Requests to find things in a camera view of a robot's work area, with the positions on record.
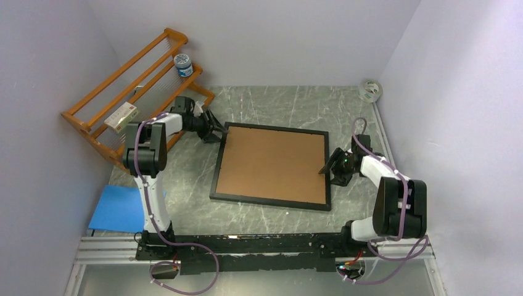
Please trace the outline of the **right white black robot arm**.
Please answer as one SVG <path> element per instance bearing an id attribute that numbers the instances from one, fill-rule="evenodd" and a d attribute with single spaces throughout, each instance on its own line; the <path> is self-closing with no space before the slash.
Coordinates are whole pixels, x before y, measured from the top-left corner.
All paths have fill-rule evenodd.
<path id="1" fill-rule="evenodd" d="M 356 255 L 363 242 L 419 239 L 426 235 L 426 183 L 403 175 L 383 155 L 374 153 L 370 136 L 352 137 L 350 150 L 336 148 L 319 173 L 331 173 L 330 183 L 335 186 L 347 186 L 358 174 L 377 187 L 371 216 L 349 221 L 345 226 L 348 233 L 339 239 L 345 255 Z"/>

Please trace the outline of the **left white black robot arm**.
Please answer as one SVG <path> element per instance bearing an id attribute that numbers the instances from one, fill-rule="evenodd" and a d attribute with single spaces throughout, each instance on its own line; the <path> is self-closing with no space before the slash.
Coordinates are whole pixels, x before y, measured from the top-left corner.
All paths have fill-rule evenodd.
<path id="1" fill-rule="evenodd" d="M 143 247 L 161 259 L 171 258 L 179 245 L 163 194 L 163 171 L 168 160 L 167 139 L 181 132 L 195 133 L 205 144 L 221 141 L 228 130 L 213 112 L 186 96 L 175 98 L 166 112 L 125 128 L 123 166 L 138 185 L 144 211 Z"/>

